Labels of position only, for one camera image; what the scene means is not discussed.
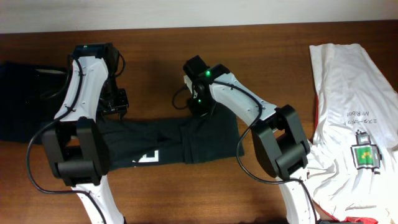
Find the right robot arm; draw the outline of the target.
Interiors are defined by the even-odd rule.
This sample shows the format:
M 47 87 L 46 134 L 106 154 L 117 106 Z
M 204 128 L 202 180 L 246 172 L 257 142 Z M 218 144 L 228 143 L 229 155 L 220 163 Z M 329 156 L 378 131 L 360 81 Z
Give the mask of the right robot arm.
M 269 180 L 242 170 L 252 179 L 277 185 L 282 193 L 289 223 L 318 223 L 319 217 L 303 172 L 308 164 L 310 146 L 300 118 L 290 105 L 278 107 L 258 97 L 242 85 L 222 64 L 208 66 L 199 59 L 183 66 L 184 82 L 191 98 L 187 108 L 199 117 L 211 117 L 216 105 L 223 105 L 247 125 L 239 137 L 241 144 L 248 133 L 256 159 Z

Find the dark green t-shirt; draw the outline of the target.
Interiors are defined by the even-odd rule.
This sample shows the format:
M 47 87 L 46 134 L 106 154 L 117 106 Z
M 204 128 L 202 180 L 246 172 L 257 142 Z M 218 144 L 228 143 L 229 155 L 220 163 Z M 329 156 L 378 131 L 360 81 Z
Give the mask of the dark green t-shirt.
M 210 118 L 118 121 L 96 124 L 109 148 L 110 169 L 199 164 L 243 156 L 236 115 L 218 104 Z

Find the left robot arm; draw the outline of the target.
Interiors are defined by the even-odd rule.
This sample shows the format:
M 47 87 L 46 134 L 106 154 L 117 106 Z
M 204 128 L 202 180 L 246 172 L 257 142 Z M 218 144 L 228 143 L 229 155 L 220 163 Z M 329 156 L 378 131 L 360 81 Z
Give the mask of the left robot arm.
M 77 45 L 68 57 L 68 90 L 53 121 L 37 135 L 41 138 L 52 174 L 68 190 L 48 194 L 76 194 L 92 223 L 125 223 L 108 182 L 109 147 L 96 120 L 129 107 L 126 91 L 116 79 L 126 61 L 111 43 Z

